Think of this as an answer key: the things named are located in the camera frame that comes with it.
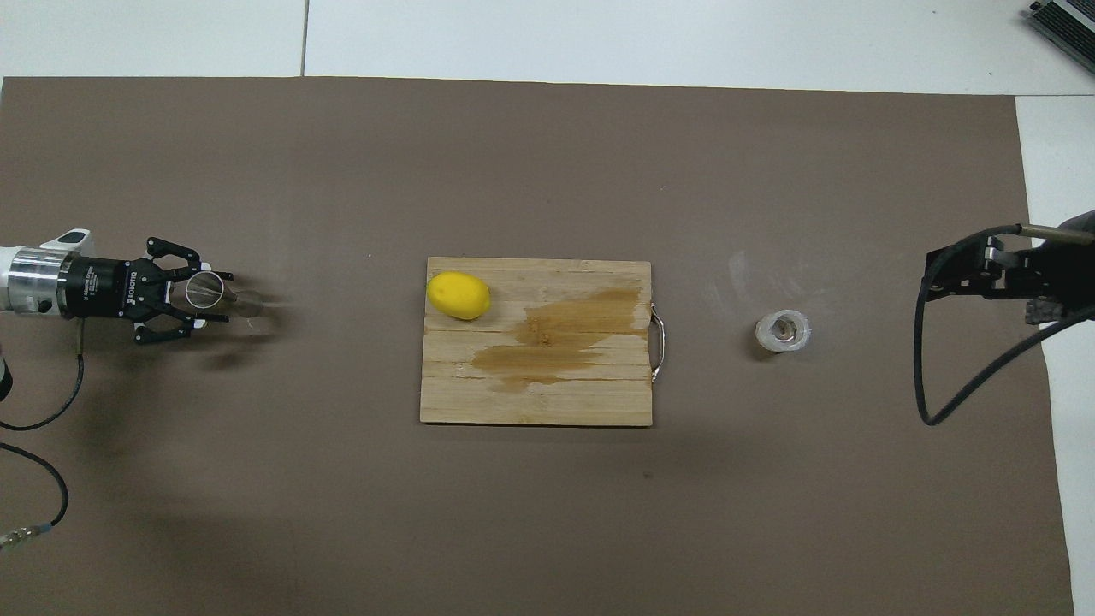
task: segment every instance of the wooden cutting board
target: wooden cutting board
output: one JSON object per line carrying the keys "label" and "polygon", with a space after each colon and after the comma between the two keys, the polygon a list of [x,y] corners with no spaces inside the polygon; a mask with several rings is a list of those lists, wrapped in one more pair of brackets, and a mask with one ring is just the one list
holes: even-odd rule
{"label": "wooden cutting board", "polygon": [[422,406],[428,423],[653,423],[650,264],[431,256],[426,279],[466,271],[491,287],[473,322],[426,301]]}

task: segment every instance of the tape roll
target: tape roll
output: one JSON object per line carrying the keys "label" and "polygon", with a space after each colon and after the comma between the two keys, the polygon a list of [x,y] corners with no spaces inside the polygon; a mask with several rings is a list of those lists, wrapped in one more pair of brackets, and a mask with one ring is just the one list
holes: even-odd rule
{"label": "tape roll", "polygon": [[798,351],[810,340],[810,323],[798,311],[780,311],[757,322],[757,342],[773,353]]}

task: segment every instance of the lemon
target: lemon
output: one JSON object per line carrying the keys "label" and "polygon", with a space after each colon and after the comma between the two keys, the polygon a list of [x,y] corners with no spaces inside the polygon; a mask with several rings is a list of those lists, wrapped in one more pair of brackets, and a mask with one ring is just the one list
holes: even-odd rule
{"label": "lemon", "polygon": [[491,307],[486,282],[463,271],[441,271],[430,278],[426,298],[441,313],[465,322],[481,317]]}

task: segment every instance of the wet stain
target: wet stain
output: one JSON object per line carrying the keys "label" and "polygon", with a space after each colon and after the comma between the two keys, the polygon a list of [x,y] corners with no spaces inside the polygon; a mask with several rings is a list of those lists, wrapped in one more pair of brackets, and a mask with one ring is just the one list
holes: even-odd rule
{"label": "wet stain", "polygon": [[517,346],[487,347],[475,353],[472,367],[500,379],[495,392],[520,393],[530,384],[567,381],[567,371],[588,369],[602,356],[592,350],[616,335],[643,336],[634,329],[637,288],[610,288],[579,299],[526,307],[525,323],[508,334]]}

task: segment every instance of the metal handle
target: metal handle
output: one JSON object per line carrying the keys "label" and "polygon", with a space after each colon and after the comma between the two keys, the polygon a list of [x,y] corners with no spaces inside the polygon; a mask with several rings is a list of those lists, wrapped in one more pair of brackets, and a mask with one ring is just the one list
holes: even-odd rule
{"label": "metal handle", "polygon": [[658,381],[658,371],[661,370],[661,364],[666,360],[666,324],[658,316],[653,301],[650,302],[650,323],[658,328],[658,363],[650,367],[650,383],[654,383]]}

